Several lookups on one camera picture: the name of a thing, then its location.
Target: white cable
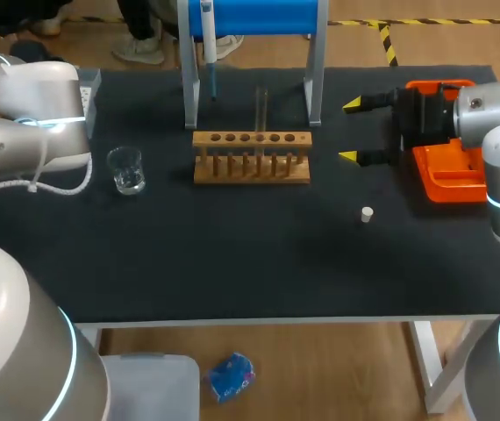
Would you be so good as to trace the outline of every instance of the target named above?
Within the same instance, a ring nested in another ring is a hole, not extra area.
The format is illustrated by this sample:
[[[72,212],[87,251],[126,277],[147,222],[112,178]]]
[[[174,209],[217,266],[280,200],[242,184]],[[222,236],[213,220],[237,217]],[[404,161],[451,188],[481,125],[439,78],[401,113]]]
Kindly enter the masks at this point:
[[[44,165],[46,165],[46,157],[47,157],[47,136],[41,138],[41,157],[39,158],[39,164],[36,168],[36,174],[32,178],[32,182],[28,186],[28,191],[30,193],[37,193],[38,191],[38,179],[41,175],[41,170]]]
[[[90,179],[92,178],[92,157],[90,156],[89,163],[86,166],[86,174],[84,175],[84,180],[82,183],[75,187],[74,189],[60,189],[58,187],[50,186],[49,184],[45,184],[43,182],[36,183],[39,189],[43,189],[54,193],[56,195],[62,196],[73,196],[82,192],[90,183]],[[8,187],[28,187],[32,184],[29,180],[10,180],[9,182],[0,182],[0,189],[6,189]]]

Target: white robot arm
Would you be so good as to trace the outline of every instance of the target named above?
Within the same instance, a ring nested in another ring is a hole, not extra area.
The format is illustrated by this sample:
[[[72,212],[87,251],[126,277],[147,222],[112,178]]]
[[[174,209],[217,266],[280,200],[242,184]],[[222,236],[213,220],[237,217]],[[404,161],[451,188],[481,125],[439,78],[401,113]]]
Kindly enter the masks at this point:
[[[0,55],[0,188],[39,187],[64,195],[89,181],[92,160],[78,75],[61,62],[24,64]],[[87,166],[64,190],[37,182],[41,172]],[[0,421],[100,421],[110,385],[99,355],[39,285],[0,250]]]
[[[88,183],[91,160],[75,67],[55,61],[25,64],[0,55],[0,179],[35,174],[36,182],[42,172],[86,165]],[[0,187],[30,184],[19,180]]]

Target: yellow black tape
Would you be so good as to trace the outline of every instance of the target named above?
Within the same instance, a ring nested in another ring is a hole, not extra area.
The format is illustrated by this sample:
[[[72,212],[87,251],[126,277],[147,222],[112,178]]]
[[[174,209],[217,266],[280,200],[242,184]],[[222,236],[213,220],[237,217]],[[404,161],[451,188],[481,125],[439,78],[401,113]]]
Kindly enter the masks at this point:
[[[370,25],[500,25],[500,19],[353,19],[329,20],[330,26]]]
[[[388,25],[379,24],[379,33],[381,34],[382,45],[384,46],[384,51],[387,54],[387,62],[389,66],[395,68],[398,66],[398,59],[396,58],[396,52],[394,47],[390,42],[390,31]]]
[[[86,22],[95,24],[123,24],[123,18],[99,18],[96,16],[70,16],[68,22]]]
[[[94,22],[100,24],[123,24],[124,19],[100,18],[97,16],[71,16],[68,22]],[[329,20],[329,26],[357,26],[370,25],[375,28],[378,25],[500,25],[500,19],[353,19],[353,20]]]

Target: shoe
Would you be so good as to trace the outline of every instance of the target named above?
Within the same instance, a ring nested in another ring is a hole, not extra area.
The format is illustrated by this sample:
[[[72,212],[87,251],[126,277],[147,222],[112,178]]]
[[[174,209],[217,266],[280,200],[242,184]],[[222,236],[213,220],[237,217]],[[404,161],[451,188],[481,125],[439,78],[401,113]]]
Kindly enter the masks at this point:
[[[244,40],[244,35],[227,35],[217,40],[217,60],[223,60],[236,50]]]
[[[154,65],[161,64],[164,61],[164,53],[156,37],[135,39],[133,36],[128,35],[128,38],[115,46],[112,52],[125,61]]]
[[[61,24],[68,18],[68,8],[63,6],[57,12],[57,16],[51,19],[34,22],[30,31],[39,37],[56,37],[61,33]]]

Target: white table leg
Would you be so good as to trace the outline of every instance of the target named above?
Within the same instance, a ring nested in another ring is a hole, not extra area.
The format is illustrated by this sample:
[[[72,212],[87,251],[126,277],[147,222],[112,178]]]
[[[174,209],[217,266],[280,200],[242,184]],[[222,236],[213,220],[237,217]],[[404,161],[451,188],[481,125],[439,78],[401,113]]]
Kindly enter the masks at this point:
[[[95,327],[83,327],[81,329],[82,336],[87,339],[87,341],[96,349],[97,353],[100,353],[100,341],[102,339],[102,329],[97,329]]]
[[[428,413],[445,413],[461,394],[467,357],[491,323],[491,320],[473,322],[451,359],[442,367],[431,323],[410,322],[418,365],[424,381],[425,407]]]

